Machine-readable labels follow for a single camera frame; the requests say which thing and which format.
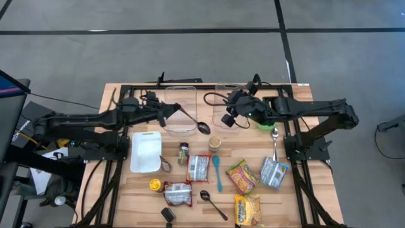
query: chip bag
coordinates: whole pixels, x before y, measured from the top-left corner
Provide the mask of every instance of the chip bag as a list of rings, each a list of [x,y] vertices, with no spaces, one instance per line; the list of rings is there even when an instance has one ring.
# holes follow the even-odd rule
[[[235,223],[245,226],[261,223],[260,195],[235,196]]]
[[[259,180],[253,176],[245,159],[228,170],[227,175],[242,195],[250,193],[253,188],[259,184]]]
[[[208,167],[211,155],[189,155],[185,180],[208,182]]]
[[[264,185],[272,187],[277,191],[280,190],[281,182],[283,181],[284,175],[289,169],[288,165],[273,161],[271,158],[266,157],[265,162],[260,171],[260,180]]]
[[[192,187],[191,182],[172,183],[167,182],[163,184],[163,196],[170,206],[187,204],[192,207]]]

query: black line on floor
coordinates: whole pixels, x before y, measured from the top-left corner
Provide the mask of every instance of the black line on floor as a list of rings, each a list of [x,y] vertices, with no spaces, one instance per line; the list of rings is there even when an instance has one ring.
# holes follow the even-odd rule
[[[288,28],[287,33],[405,32],[405,28]]]
[[[285,29],[284,17],[283,17],[283,12],[281,10],[280,0],[274,0],[274,5],[276,7],[278,24],[280,26],[280,35],[281,35],[281,40],[283,42],[285,60],[288,63],[287,68],[289,71],[290,82],[297,83],[296,71],[294,70],[294,64],[292,62],[289,38],[287,37],[287,30]]]
[[[1,13],[7,10],[4,5]],[[277,33],[368,33],[368,32],[405,32],[405,28],[285,28],[282,13],[277,11],[280,28],[169,28],[169,29],[129,29],[129,30],[3,30],[0,35],[142,35],[142,34],[264,34]]]
[[[280,32],[279,28],[173,28],[132,30],[0,31],[0,35],[131,35],[131,34],[260,34]]]
[[[7,1],[5,2],[5,4],[4,4],[4,6],[1,8],[1,10],[0,10],[0,20],[1,20],[1,18],[4,16],[4,14],[6,13],[6,11],[7,11],[7,9],[8,9],[8,6],[11,4],[11,1],[12,1],[12,0],[7,0]]]

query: clear plastic container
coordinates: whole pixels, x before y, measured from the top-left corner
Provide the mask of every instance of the clear plastic container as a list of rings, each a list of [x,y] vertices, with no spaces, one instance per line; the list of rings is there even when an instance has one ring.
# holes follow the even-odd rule
[[[197,120],[197,90],[194,86],[171,86],[165,89],[165,103],[178,103]],[[181,111],[176,111],[166,120],[164,129],[174,134],[192,134],[197,129],[195,121]]]
[[[238,91],[238,90],[244,90],[247,91],[246,86],[244,85],[237,85],[237,84],[217,84],[215,85],[215,92],[222,94],[224,96],[228,96],[228,93],[231,93],[232,91]],[[214,98],[214,104],[223,104],[223,98],[220,96],[215,96]],[[213,108],[213,119],[212,122],[215,125],[215,129],[219,131],[225,131],[225,132],[239,132],[240,127],[236,126],[235,124],[232,127],[226,126],[222,121],[222,117],[225,114],[229,114],[227,112],[227,107],[226,106],[214,106]],[[246,117],[238,116],[235,121],[243,126],[247,127],[247,120]]]

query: small jar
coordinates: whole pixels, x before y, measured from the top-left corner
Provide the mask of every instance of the small jar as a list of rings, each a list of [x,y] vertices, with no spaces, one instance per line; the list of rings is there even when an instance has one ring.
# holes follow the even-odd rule
[[[208,149],[211,152],[214,152],[214,153],[218,152],[218,150],[220,149],[220,145],[221,145],[221,139],[219,137],[213,136],[208,141]]]
[[[186,142],[181,142],[180,150],[178,151],[177,163],[179,165],[185,165],[187,163],[188,155],[189,155],[189,144]]]
[[[157,193],[161,193],[163,191],[163,183],[159,179],[151,180],[149,187],[152,191],[156,191]]]

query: wooden table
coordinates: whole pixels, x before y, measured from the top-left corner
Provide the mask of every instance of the wooden table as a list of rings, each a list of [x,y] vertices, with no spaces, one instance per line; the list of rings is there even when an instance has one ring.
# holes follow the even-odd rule
[[[104,111],[108,107],[113,89],[116,88],[115,100],[118,100],[121,84],[106,84],[103,100],[101,102],[100,111]],[[308,85],[293,84],[294,97],[299,101],[312,101],[311,89]],[[157,95],[162,99],[164,91],[156,91]],[[219,136],[222,140],[220,147],[220,175],[223,184],[223,191],[218,192],[216,186],[215,168],[210,162],[209,164],[209,183],[193,183],[192,185],[192,201],[193,207],[189,208],[186,205],[172,206],[171,209],[177,216],[173,223],[174,227],[234,227],[234,196],[237,195],[235,186],[226,176],[225,171],[231,166],[238,164],[242,159],[245,159],[253,173],[259,178],[260,169],[265,156],[273,155],[273,139],[268,132],[258,129],[257,124],[252,123],[250,129],[240,130],[239,134],[218,133],[215,131],[211,123],[213,107],[208,106],[203,101],[203,94],[207,91],[197,91],[197,113],[198,120],[210,124],[212,133],[210,136],[205,136],[199,132],[193,136],[175,137],[165,132],[157,122],[149,124],[139,124],[133,126],[128,135],[132,137],[134,132],[144,131],[160,131],[163,141],[163,157],[173,166],[170,174],[160,172],[158,174],[133,174],[130,171],[130,159],[123,163],[123,169],[120,179],[120,189],[116,204],[116,213],[114,219],[114,227],[164,227],[166,220],[160,214],[160,211],[167,207],[163,194],[155,193],[149,189],[149,181],[158,178],[161,181],[180,182],[185,180],[187,172],[186,166],[177,164],[177,153],[180,142],[188,142],[190,154],[202,155],[208,154],[208,139],[211,136]],[[259,90],[257,97],[276,96],[277,93],[272,90]],[[315,117],[305,118],[310,127],[318,124],[318,119]],[[306,130],[305,125],[300,122],[302,131]],[[280,136],[278,137],[277,153],[279,162],[290,165],[290,162],[285,157],[283,136],[285,135],[284,127],[278,124]],[[79,201],[76,207],[77,213],[80,215],[81,199],[84,190],[84,184],[97,162],[93,161],[86,165],[82,188],[80,190]],[[340,211],[339,202],[337,199],[333,178],[328,167],[320,161],[309,161],[309,170],[313,183],[313,189],[316,197],[324,206],[325,210],[337,222],[343,223],[342,214]],[[102,162],[95,171],[85,196],[85,211],[90,210],[91,206],[97,200],[100,194],[101,184],[103,181],[104,169],[106,162]],[[213,203],[224,212],[229,220],[224,221],[216,210],[209,203],[203,201],[199,192],[207,190],[211,195]],[[265,227],[300,227],[299,211],[297,207],[297,198],[294,189],[294,181],[292,172],[289,170],[282,182],[280,191],[276,191],[262,184],[258,185],[252,193],[261,195],[261,213],[263,215],[263,224]],[[312,222],[311,211],[306,197],[305,207],[307,211],[308,222]],[[106,200],[103,213],[103,223],[106,223],[110,199]]]

